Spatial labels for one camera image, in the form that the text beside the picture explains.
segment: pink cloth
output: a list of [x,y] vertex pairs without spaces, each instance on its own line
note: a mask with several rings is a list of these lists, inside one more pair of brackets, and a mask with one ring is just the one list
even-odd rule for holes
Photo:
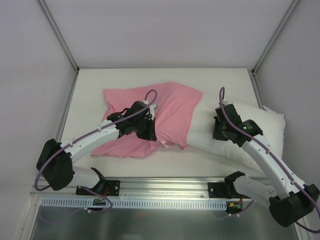
[[[187,136],[196,105],[203,93],[189,86],[176,82],[165,82],[150,86],[131,89],[104,89],[103,94],[109,106],[103,120],[108,115],[130,108],[135,101],[143,101],[146,93],[155,89],[157,99],[155,104],[155,135],[157,141],[147,141],[137,138],[135,133],[125,135],[115,141],[108,142],[92,151],[91,156],[136,157],[150,155],[163,144],[180,145],[183,149],[187,144]],[[153,99],[150,93],[148,100]]]

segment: white cable tray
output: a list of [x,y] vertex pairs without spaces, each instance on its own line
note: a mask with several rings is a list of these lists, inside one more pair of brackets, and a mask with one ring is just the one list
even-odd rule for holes
[[[43,197],[41,206],[69,208],[103,208],[96,205],[98,198],[92,197]],[[118,209],[181,209],[225,211],[227,203],[223,200],[158,200],[158,199],[110,199],[113,208]]]

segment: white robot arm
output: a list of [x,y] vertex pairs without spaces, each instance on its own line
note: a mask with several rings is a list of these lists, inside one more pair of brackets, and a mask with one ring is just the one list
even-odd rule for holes
[[215,109],[217,116],[213,138],[232,141],[246,151],[259,165],[272,186],[254,181],[238,171],[224,179],[224,188],[219,195],[225,195],[226,198],[231,198],[234,193],[248,196],[269,208],[273,218],[283,227],[295,223],[314,208],[320,213],[316,204],[320,194],[319,189],[314,184],[306,185],[295,175],[275,154],[260,127],[253,120],[242,122],[234,105],[225,104],[223,96],[224,87],[220,90],[220,107]]
[[[150,92],[154,92],[155,97],[148,104],[147,96]],[[136,133],[140,139],[156,141],[156,97],[157,92],[150,90],[144,102],[136,101],[130,108],[112,113],[97,127],[79,137],[62,142],[48,140],[36,164],[39,172],[34,181],[34,188],[37,191],[47,188],[58,191],[67,186],[82,186],[98,195],[104,194],[108,184],[105,177],[93,167],[85,169],[74,164],[95,148],[131,133]],[[49,183],[43,188],[38,187],[41,175]]]

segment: white table surface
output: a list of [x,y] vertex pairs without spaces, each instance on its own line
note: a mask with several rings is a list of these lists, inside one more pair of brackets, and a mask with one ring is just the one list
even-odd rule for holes
[[[175,81],[211,94],[218,101],[225,86],[226,98],[258,106],[245,68],[81,69],[75,85],[62,139],[87,132],[102,120],[108,106],[102,90],[134,88]],[[90,157],[77,166],[96,167],[106,177],[221,177],[242,171],[252,177],[263,174],[240,162],[189,147],[160,147],[146,158]]]

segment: black mounting bracket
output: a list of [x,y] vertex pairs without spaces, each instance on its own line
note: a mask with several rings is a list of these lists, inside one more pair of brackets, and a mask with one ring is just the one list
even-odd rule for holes
[[241,194],[237,192],[228,193],[224,182],[208,182],[208,193],[210,199],[239,199],[241,197]]
[[[106,179],[103,179],[103,189],[106,189],[106,196],[107,197],[110,197],[110,196],[118,197],[119,193],[120,193],[120,181],[119,180],[106,180]],[[104,192],[102,192],[102,191],[99,191],[97,193],[100,194],[100,195],[104,194]],[[90,192],[84,190],[81,186],[78,186],[76,188],[75,194],[79,195],[79,196],[93,196],[93,194],[91,194]]]

